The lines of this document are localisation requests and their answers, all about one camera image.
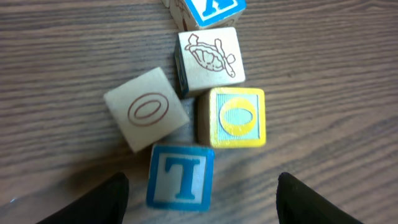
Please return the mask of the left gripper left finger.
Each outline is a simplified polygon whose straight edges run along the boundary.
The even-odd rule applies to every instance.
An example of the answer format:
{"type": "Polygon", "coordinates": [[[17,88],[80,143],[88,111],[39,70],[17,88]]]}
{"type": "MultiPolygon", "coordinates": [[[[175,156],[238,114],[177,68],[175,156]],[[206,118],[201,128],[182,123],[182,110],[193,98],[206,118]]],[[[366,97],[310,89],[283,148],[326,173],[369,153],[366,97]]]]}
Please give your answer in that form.
{"type": "Polygon", "coordinates": [[[129,180],[118,172],[39,224],[122,224],[128,196],[129,180]]]}

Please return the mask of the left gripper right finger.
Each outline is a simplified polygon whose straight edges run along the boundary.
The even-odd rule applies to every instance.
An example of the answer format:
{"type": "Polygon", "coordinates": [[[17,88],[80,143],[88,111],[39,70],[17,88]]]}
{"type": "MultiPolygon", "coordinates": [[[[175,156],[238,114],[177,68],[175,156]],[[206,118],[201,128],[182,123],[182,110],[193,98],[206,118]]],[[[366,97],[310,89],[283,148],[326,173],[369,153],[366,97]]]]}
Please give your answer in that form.
{"type": "Polygon", "coordinates": [[[278,177],[276,209],[280,224],[362,224],[288,172],[278,177]]]}

